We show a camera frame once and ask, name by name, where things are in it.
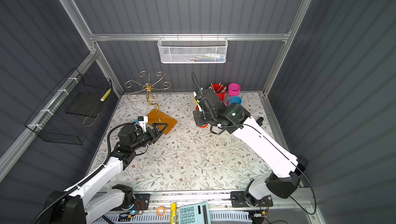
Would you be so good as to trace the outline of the gold rack with wooden base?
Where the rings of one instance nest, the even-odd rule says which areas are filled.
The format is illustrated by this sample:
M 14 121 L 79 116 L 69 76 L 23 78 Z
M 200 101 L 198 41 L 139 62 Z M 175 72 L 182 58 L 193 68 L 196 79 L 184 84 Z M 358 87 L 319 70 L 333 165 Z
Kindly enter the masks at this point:
M 163 88 L 159 89 L 157 88 L 157 84 L 160 83 L 163 78 L 165 77 L 164 72 L 156 72 L 155 76 L 157 77 L 157 80 L 152 83 L 150 80 L 150 73 L 147 70 L 143 70 L 139 73 L 139 77 L 143 78 L 147 76 L 147 81 L 146 83 L 139 83 L 135 80 L 129 80 L 124 84 L 124 87 L 126 89 L 130 89 L 134 84 L 137 84 L 138 86 L 141 87 L 141 90 L 135 91 L 135 92 L 130 92 L 127 94 L 127 99 L 129 101 L 134 101 L 138 98 L 138 94 L 140 93 L 146 93 L 145 99 L 148 105 L 150 105 L 153 109 L 152 111 L 147 115 L 148 118 L 148 124 L 153 125 L 153 124 L 159 124 L 159 126 L 164 127 L 164 134 L 168 134 L 172 128 L 177 124 L 177 120 L 174 118 L 170 117 L 169 115 L 165 114 L 164 112 L 161 111 L 160 109 L 160 104 L 157 102 L 158 95 L 154 93 L 155 91 L 160 91 L 160 90 L 168 90 L 172 84 L 168 81 L 165 81 L 163 83 Z

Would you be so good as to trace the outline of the red-orange wine glass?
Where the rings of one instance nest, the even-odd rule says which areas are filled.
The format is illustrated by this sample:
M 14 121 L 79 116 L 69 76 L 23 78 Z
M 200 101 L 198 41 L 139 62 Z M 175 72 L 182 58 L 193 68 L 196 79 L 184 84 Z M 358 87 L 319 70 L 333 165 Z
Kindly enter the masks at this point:
M 203 126 L 200 126 L 200 128 L 206 128 L 207 126 L 208 126 L 208 124 L 205 124 Z

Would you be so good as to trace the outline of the blue wine glass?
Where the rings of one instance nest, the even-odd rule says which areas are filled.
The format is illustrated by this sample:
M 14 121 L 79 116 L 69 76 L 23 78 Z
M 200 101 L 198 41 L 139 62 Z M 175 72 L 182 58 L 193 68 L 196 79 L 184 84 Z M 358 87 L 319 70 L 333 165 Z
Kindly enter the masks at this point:
M 228 105 L 230 105 L 232 103 L 241 104 L 242 99 L 239 96 L 231 96 L 228 100 Z

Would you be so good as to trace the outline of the pink wine glass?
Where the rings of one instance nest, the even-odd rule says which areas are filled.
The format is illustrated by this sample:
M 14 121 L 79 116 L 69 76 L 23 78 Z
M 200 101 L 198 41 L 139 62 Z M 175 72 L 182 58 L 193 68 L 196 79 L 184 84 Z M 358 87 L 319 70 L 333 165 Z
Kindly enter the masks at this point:
M 241 91 L 241 86 L 237 83 L 231 83 L 228 86 L 228 96 L 233 97 L 233 96 L 238 96 Z

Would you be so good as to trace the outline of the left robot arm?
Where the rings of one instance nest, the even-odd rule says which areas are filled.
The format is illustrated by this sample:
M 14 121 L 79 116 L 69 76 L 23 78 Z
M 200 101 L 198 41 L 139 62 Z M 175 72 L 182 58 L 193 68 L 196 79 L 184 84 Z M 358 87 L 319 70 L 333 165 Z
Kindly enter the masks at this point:
M 168 128 L 167 123 L 153 123 L 139 117 L 137 122 L 124 123 L 115 127 L 119 130 L 119 141 L 115 147 L 108 146 L 103 164 L 63 192 L 54 191 L 45 202 L 43 210 L 34 218 L 34 224 L 91 224 L 115 209 L 124 211 L 142 210 L 133 189 L 117 184 L 100 197 L 96 193 L 114 176 L 125 170 L 136 151 L 155 144 Z

